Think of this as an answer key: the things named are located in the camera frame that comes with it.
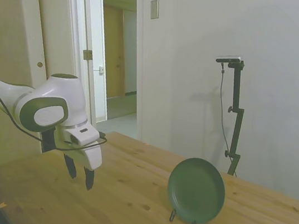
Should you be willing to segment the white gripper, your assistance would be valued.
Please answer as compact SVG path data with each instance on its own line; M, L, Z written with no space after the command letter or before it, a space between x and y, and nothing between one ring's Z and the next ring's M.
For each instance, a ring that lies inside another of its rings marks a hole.
M89 191L94 185L95 169L102 165L102 152L98 140L76 137L74 135L63 136L62 149L64 160L69 175L72 179L77 177L75 162L84 166L86 189Z

